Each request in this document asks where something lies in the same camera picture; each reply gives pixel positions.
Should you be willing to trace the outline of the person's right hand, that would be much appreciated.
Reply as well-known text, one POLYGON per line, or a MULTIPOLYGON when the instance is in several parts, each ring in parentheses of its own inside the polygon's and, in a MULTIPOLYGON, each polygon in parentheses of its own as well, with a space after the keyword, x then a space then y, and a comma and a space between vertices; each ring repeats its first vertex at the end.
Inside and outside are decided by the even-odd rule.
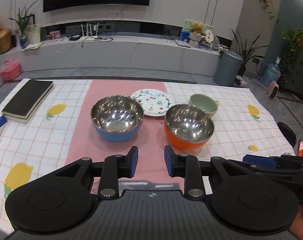
POLYGON ((290 232, 293 233, 298 239, 303 239, 303 207, 300 205, 298 213, 290 227, 290 232))

